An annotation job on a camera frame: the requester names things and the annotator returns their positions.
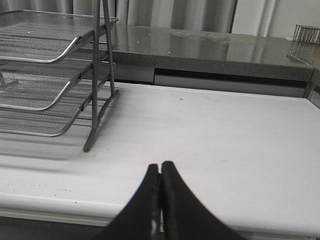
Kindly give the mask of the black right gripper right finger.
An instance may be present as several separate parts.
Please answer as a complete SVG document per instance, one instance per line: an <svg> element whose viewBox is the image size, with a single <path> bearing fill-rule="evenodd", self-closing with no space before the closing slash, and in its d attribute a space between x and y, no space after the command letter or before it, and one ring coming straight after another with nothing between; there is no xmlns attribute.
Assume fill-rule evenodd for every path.
<svg viewBox="0 0 320 240"><path fill-rule="evenodd" d="M243 240L193 194L172 161L161 165L161 204L166 240Z"/></svg>

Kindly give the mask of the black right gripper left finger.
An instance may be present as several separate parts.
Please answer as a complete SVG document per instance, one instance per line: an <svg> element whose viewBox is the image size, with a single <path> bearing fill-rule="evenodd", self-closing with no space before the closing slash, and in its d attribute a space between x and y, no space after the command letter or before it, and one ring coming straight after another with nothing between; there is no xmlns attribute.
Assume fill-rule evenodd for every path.
<svg viewBox="0 0 320 240"><path fill-rule="evenodd" d="M160 236L157 164L147 167L138 189L121 212L96 236L97 240L157 240Z"/></svg>

